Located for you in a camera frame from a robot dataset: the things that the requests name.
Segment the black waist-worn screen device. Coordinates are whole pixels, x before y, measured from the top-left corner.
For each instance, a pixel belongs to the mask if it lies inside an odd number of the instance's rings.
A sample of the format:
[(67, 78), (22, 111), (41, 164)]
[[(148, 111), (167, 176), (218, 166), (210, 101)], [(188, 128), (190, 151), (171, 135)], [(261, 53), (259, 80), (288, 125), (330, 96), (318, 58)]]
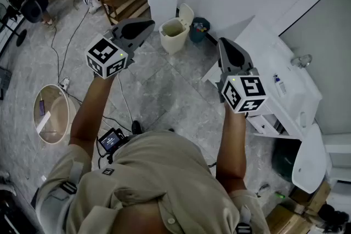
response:
[(111, 128), (97, 142), (107, 154), (113, 155), (120, 147), (128, 143), (128, 138), (121, 129)]

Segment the cardboard box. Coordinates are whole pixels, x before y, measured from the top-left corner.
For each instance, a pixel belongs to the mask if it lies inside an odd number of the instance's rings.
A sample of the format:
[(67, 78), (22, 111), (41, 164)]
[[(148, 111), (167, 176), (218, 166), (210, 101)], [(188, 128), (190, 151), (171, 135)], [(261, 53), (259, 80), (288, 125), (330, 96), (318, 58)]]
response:
[(294, 187), (288, 201), (277, 205), (267, 216), (270, 233), (307, 234), (313, 226), (322, 226), (325, 221), (318, 212), (330, 191), (326, 180), (313, 193)]

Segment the black fan stand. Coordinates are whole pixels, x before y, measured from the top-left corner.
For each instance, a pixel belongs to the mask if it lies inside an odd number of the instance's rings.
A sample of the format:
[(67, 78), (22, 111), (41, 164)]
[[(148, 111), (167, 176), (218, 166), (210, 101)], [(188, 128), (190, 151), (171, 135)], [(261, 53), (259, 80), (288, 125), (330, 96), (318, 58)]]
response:
[(16, 20), (16, 16), (17, 13), (14, 9), (9, 9), (4, 4), (0, 3), (0, 32), (7, 28), (13, 35), (16, 35), (16, 46), (19, 47), (26, 38), (27, 29), (18, 32), (15, 28), (9, 26), (8, 21), (10, 19)]

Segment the dark teal waste bin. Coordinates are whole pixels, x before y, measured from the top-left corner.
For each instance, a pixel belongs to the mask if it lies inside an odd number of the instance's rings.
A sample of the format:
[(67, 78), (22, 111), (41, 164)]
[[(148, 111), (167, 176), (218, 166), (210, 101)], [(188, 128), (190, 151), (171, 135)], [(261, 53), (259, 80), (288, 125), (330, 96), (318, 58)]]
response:
[(190, 26), (189, 37), (193, 43), (200, 43), (207, 35), (211, 24), (201, 17), (195, 17)]

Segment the round beige basin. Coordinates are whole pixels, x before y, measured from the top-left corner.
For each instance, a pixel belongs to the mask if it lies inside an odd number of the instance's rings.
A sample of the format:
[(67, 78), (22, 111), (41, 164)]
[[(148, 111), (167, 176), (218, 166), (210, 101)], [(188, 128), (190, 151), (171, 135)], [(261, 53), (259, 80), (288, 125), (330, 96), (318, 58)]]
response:
[(47, 144), (56, 144), (67, 138), (79, 108), (79, 103), (59, 86), (44, 86), (33, 105), (33, 123), (41, 140)]

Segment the dark green bucket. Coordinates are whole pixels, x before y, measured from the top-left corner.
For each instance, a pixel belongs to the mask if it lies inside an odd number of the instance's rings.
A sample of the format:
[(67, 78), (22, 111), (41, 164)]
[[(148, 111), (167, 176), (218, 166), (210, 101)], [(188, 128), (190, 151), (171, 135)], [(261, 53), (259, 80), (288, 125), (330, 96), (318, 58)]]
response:
[(292, 182), (293, 166), (300, 146), (299, 140), (275, 139), (271, 165), (273, 170), (288, 182)]

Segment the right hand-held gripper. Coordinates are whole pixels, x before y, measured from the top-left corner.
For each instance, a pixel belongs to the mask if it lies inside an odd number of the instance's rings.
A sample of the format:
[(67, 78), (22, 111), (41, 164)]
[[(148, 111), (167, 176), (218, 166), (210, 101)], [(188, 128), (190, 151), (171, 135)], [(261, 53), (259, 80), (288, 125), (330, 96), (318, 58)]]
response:
[(224, 37), (218, 40), (217, 48), (222, 72), (216, 83), (220, 101), (227, 102), (234, 113), (260, 110), (268, 96), (249, 53)]

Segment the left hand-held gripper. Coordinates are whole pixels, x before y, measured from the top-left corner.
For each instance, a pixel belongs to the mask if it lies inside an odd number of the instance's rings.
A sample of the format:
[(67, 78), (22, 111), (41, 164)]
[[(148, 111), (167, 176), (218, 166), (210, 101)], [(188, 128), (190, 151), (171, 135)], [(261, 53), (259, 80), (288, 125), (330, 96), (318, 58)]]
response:
[(86, 48), (86, 62), (102, 79), (107, 79), (134, 63), (134, 52), (154, 30), (147, 18), (121, 20), (103, 35), (98, 34)]

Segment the person's right forearm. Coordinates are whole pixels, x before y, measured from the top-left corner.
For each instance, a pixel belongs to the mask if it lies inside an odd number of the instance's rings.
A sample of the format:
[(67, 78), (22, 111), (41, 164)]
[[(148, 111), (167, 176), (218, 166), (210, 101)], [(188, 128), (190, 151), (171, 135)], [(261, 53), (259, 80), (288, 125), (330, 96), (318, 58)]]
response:
[(242, 113), (233, 113), (225, 102), (222, 139), (217, 156), (216, 179), (227, 193), (246, 188), (246, 119)]

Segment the chrome faucet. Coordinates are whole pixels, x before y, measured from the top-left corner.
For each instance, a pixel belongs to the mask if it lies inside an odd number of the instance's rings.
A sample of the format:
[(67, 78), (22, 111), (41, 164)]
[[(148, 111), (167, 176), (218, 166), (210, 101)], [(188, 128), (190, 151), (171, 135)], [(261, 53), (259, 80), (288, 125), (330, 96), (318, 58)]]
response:
[(291, 60), (291, 65), (296, 66), (299, 69), (306, 68), (312, 62), (312, 55), (307, 54), (300, 57), (295, 57)]

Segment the white vanity cabinet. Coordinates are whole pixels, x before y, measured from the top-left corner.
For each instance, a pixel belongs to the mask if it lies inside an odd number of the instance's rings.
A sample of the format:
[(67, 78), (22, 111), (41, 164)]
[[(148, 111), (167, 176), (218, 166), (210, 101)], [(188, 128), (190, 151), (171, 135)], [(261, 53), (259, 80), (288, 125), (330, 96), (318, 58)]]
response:
[[(291, 65), (295, 56), (290, 48), (254, 16), (218, 31), (217, 36), (237, 43), (249, 53), (265, 87), (267, 101), (247, 118), (254, 134), (302, 141), (316, 123), (322, 95), (306, 69)], [(278, 95), (275, 74), (285, 84), (287, 93), (283, 97)]]

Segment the white plastic oval panel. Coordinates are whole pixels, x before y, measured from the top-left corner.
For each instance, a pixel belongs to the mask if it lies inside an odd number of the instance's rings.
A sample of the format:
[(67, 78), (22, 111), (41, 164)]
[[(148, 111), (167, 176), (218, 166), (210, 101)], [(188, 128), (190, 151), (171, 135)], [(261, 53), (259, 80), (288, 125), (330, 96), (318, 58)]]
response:
[(292, 170), (292, 183), (306, 193), (313, 193), (324, 180), (326, 151), (317, 123), (312, 124), (303, 138)]

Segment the person's beige shirt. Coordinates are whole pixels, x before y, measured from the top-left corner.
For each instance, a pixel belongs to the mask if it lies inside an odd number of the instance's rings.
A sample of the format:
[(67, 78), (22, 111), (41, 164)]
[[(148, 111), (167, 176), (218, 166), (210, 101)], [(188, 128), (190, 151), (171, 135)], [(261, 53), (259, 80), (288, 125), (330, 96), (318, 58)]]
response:
[(45, 234), (110, 234), (124, 208), (154, 201), (172, 234), (270, 234), (255, 193), (227, 193), (200, 149), (162, 130), (134, 137), (112, 164), (93, 170), (86, 151), (69, 145), (37, 194)]

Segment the person's left shoe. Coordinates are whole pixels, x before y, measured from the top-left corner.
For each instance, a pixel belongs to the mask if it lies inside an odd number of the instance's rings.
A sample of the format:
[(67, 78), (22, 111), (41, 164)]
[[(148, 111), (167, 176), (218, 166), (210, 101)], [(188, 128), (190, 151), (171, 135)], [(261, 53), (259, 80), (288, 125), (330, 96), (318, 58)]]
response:
[(142, 128), (141, 128), (141, 125), (138, 121), (134, 120), (132, 122), (132, 134), (134, 135), (139, 135), (139, 134), (142, 134)]

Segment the beige trash bin with lid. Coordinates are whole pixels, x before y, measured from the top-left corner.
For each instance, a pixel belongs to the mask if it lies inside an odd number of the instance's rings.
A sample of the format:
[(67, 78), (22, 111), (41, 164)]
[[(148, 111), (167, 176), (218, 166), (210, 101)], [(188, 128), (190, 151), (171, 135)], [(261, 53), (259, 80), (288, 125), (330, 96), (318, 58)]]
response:
[(170, 19), (159, 28), (161, 45), (169, 55), (173, 55), (183, 48), (189, 31), (189, 23), (184, 19)]

